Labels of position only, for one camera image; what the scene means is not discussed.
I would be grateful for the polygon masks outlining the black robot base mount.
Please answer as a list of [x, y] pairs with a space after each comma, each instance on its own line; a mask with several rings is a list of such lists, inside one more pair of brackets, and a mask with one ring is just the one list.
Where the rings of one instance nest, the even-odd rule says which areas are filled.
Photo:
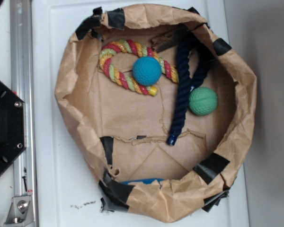
[[0, 176], [25, 150], [24, 102], [0, 81]]

